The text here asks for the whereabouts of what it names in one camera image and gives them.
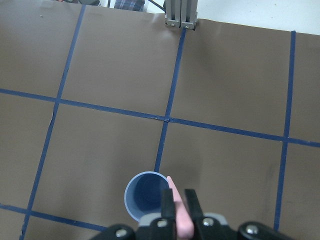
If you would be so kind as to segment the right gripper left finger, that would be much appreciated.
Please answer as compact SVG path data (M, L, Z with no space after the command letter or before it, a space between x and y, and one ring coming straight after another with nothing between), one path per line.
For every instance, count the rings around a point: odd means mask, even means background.
M175 203L171 188L163 190L161 194L161 219L170 225L175 223Z

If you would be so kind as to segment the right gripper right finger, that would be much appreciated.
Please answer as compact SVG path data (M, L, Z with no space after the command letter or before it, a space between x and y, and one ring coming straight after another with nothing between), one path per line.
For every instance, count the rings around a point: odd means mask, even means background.
M196 224L203 219L204 213L201 208L197 193L194 189L185 189L184 195L190 218Z

